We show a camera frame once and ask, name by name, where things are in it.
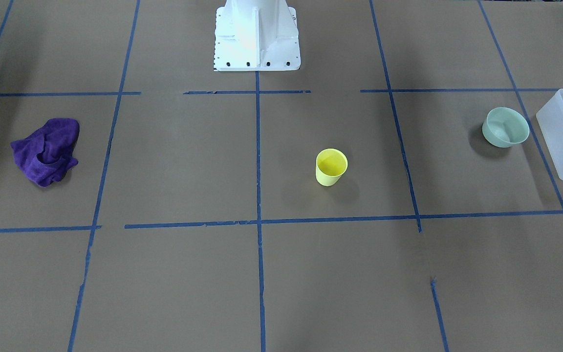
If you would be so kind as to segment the yellow plastic cup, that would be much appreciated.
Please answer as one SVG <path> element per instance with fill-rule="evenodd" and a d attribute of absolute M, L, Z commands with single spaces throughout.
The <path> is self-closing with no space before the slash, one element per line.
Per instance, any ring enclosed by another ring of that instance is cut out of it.
<path fill-rule="evenodd" d="M 325 187 L 333 186 L 346 173 L 348 160 L 338 149 L 324 149 L 316 156 L 315 178 Z"/>

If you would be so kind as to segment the green ceramic bowl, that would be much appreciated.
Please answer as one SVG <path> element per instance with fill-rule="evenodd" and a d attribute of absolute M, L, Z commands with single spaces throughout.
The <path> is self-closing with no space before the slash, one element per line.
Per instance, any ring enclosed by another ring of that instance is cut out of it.
<path fill-rule="evenodd" d="M 487 142 L 505 149 L 525 142 L 529 138 L 530 128 L 518 111 L 496 107 L 487 114 L 482 124 L 482 134 Z"/>

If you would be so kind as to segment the purple crumpled cloth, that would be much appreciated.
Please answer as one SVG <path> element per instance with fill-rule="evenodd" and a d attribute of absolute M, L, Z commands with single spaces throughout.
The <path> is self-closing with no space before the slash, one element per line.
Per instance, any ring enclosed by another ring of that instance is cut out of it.
<path fill-rule="evenodd" d="M 74 149 L 80 123 L 72 118 L 52 118 L 29 136 L 10 143 L 14 163 L 39 187 L 61 182 L 78 165 Z"/>

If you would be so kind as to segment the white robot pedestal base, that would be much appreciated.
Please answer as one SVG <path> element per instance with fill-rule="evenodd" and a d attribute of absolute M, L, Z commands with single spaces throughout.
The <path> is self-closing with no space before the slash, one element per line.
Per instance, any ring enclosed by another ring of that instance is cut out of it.
<path fill-rule="evenodd" d="M 285 0 L 227 0 L 215 20 L 215 71 L 300 69 L 297 12 Z"/>

